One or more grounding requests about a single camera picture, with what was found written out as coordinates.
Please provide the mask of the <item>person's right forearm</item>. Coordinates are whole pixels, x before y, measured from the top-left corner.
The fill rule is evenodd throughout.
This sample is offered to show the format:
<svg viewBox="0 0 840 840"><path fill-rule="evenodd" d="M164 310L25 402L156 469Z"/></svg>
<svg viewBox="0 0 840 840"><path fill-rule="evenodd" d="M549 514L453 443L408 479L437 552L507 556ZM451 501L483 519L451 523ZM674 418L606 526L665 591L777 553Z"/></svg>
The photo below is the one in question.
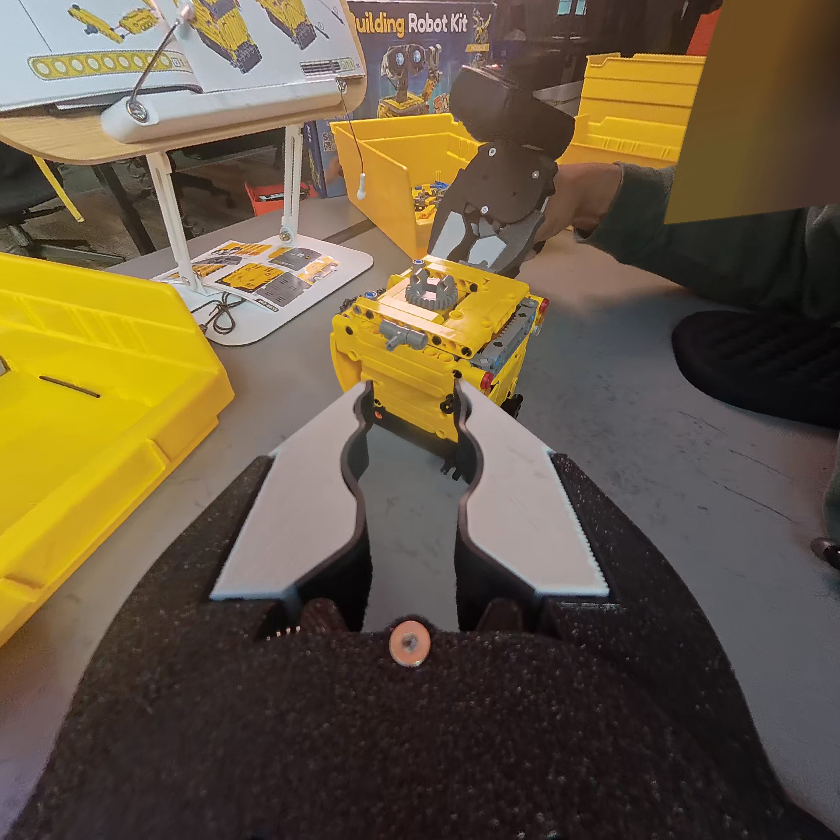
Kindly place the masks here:
<svg viewBox="0 0 840 840"><path fill-rule="evenodd" d="M673 166L619 164L621 181L591 232L575 236L619 263L701 298L839 320L839 205L666 224Z"/></svg>

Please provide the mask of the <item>nested yellow bins stack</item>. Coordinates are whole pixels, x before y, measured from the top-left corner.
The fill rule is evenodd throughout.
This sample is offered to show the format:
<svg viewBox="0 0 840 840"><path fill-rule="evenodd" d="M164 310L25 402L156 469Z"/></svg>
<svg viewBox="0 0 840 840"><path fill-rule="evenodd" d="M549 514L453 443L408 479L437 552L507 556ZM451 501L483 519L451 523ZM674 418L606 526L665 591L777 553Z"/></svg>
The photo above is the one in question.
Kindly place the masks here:
<svg viewBox="0 0 840 840"><path fill-rule="evenodd" d="M704 56L589 56L572 142L558 159L676 165Z"/></svg>

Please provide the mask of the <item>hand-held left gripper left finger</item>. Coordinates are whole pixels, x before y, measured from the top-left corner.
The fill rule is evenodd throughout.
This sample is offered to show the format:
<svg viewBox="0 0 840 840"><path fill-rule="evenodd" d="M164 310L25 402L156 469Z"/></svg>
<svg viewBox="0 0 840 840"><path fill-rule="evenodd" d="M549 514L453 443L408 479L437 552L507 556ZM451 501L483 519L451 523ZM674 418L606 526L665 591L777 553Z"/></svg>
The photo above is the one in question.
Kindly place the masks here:
<svg viewBox="0 0 840 840"><path fill-rule="evenodd" d="M362 630L372 561L359 480L372 423L373 384L363 381L273 450L212 602L273 602L264 627L292 629L307 604L326 599Z"/></svg>

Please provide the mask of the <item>black padded wrist rest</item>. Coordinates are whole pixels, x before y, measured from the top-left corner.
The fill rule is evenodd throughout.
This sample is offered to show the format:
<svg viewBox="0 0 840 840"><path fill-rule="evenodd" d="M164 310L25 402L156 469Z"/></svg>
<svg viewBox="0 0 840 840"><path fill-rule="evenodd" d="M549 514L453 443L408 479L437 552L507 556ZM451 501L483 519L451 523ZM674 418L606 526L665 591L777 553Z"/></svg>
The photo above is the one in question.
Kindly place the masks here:
<svg viewBox="0 0 840 840"><path fill-rule="evenodd" d="M683 377L745 411L839 428L839 329L772 312L698 311L671 333Z"/></svg>

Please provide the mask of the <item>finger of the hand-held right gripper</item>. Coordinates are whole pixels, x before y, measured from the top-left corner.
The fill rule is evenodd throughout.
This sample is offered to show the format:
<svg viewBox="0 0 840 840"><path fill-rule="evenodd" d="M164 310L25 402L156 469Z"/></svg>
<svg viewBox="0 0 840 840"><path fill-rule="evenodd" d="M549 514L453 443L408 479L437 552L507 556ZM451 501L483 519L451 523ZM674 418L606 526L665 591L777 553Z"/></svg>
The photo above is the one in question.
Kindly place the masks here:
<svg viewBox="0 0 840 840"><path fill-rule="evenodd" d="M480 270L504 270L508 265L508 244L497 235L478 238L469 248L466 264Z"/></svg>
<svg viewBox="0 0 840 840"><path fill-rule="evenodd" d="M432 256L440 259L466 259L469 252L469 226L462 215L449 212L432 243Z"/></svg>

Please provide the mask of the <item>black lego axle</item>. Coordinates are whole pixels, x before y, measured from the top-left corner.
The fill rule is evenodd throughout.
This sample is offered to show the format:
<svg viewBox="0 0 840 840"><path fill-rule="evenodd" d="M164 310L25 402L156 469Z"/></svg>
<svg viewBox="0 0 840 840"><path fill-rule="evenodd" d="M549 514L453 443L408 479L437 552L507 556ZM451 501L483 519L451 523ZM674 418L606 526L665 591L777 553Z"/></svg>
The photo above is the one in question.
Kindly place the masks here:
<svg viewBox="0 0 840 840"><path fill-rule="evenodd" d="M90 397L96 398L96 399L101 398L101 394L99 392L95 392L95 391L93 391L93 390L91 390L87 387L81 386L81 385L73 384L73 383L70 383L70 382L67 382L67 381L62 381L62 380L59 380L55 377L51 377L51 376L48 376L48 375L45 375L45 374L41 374L38 378L42 382L47 382L47 383L52 384L52 385L61 386L61 387L64 387L66 389L69 389L73 392L78 392L80 394L90 396Z"/></svg>

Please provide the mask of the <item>orange plastic crate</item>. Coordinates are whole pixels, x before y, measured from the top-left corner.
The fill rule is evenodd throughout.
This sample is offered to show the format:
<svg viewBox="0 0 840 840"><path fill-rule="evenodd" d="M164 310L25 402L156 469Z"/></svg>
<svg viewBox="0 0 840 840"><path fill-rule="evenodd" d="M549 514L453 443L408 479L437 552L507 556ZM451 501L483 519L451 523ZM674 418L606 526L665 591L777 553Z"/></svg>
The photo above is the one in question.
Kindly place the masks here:
<svg viewBox="0 0 840 840"><path fill-rule="evenodd" d="M284 210L286 190L283 184L244 183L246 195L256 217Z"/></svg>

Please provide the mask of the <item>lego instruction booklet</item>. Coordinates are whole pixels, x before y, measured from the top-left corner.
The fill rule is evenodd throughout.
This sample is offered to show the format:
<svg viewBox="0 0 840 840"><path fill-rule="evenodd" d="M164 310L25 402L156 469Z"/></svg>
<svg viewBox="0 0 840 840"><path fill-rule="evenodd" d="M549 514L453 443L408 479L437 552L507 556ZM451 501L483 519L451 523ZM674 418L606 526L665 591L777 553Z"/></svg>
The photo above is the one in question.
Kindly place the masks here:
<svg viewBox="0 0 840 840"><path fill-rule="evenodd" d="M340 2L1 3L2 113L362 75Z"/></svg>

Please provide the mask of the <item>yellow lego beam assembly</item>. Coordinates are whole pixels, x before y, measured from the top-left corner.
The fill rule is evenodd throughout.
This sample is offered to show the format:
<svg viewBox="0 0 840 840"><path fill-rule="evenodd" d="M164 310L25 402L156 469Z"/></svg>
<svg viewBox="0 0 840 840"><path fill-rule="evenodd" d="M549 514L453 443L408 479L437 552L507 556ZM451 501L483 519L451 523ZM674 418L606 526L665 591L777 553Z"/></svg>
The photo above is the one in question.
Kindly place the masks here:
<svg viewBox="0 0 840 840"><path fill-rule="evenodd" d="M439 350L458 359L472 359L483 347L480 334L449 326L444 319L425 318L414 311L394 309L366 299L352 303L342 314L339 334L364 346L393 353L397 350Z"/></svg>

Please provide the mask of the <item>black office chair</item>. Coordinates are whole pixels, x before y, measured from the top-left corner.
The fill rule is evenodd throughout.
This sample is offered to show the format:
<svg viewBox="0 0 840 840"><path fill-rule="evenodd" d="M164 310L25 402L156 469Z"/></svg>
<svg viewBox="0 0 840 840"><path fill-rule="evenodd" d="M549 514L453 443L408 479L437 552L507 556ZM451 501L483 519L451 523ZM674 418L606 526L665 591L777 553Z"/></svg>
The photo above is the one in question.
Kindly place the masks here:
<svg viewBox="0 0 840 840"><path fill-rule="evenodd" d="M2 242L10 246L9 253L52 259L68 256L72 251L87 251L81 240L36 240L25 231L27 221L58 211L57 207L34 210L57 197L32 156L1 143L1 229Z"/></svg>

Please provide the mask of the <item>printed lego leaflet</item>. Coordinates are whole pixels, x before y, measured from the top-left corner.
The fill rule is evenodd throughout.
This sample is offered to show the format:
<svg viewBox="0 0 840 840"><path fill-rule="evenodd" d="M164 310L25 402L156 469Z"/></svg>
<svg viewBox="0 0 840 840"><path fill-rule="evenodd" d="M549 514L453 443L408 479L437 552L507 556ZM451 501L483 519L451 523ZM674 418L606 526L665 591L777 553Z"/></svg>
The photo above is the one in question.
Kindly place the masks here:
<svg viewBox="0 0 840 840"><path fill-rule="evenodd" d="M192 260L194 276L212 293L234 295L276 311L340 268L318 249L283 245L277 237L258 243L227 242Z"/></svg>

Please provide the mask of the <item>yellow plastic bin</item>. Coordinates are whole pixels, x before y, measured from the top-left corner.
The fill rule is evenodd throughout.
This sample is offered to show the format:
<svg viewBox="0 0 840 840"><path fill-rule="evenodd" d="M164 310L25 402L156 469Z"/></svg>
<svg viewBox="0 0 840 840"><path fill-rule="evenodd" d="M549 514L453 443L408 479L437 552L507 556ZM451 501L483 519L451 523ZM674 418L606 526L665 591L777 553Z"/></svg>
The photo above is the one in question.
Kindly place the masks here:
<svg viewBox="0 0 840 840"><path fill-rule="evenodd" d="M361 167L348 123L331 124L348 198L409 258L424 257L434 217L417 218L412 187L451 183L479 143L449 113L352 121L364 157L363 201L356 196Z"/></svg>
<svg viewBox="0 0 840 840"><path fill-rule="evenodd" d="M234 392L165 283L2 254L1 297L5 644L210 434Z"/></svg>

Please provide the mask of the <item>white stand leg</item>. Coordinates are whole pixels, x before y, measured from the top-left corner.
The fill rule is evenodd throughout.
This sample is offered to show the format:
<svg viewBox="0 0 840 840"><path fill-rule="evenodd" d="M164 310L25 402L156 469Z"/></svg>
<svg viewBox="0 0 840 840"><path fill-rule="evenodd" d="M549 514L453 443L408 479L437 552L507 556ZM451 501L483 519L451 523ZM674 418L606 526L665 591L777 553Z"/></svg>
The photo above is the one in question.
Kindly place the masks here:
<svg viewBox="0 0 840 840"><path fill-rule="evenodd" d="M302 124L285 128L283 208L281 212L280 241L295 247L298 239L298 220L301 203Z"/></svg>

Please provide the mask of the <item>yellow black lego truck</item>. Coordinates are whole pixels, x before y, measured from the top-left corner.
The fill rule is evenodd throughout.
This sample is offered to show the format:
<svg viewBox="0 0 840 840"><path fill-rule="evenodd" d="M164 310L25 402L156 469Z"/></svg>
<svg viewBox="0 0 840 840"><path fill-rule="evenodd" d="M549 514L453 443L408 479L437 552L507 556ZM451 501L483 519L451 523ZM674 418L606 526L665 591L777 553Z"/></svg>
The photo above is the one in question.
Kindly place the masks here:
<svg viewBox="0 0 840 840"><path fill-rule="evenodd" d="M364 299L438 322L446 319L449 326L480 334L483 347L468 360L431 349L388 353L344 338L341 314ZM392 275L384 288L344 301L332 319L333 368L345 392L371 382L374 421L440 454L447 471L454 464L458 439L456 383L467 381L517 418L522 405L519 376L549 304L521 280L427 255Z"/></svg>

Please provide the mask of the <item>person's right hand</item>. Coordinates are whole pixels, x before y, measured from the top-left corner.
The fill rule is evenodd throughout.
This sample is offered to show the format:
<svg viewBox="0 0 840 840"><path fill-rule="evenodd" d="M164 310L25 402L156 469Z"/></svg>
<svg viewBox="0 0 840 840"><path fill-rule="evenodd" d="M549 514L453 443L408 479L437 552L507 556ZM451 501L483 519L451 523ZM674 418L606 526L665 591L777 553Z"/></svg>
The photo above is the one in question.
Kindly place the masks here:
<svg viewBox="0 0 840 840"><path fill-rule="evenodd" d="M534 243L545 243L567 229L591 235L612 207L622 179L619 164L559 165Z"/></svg>

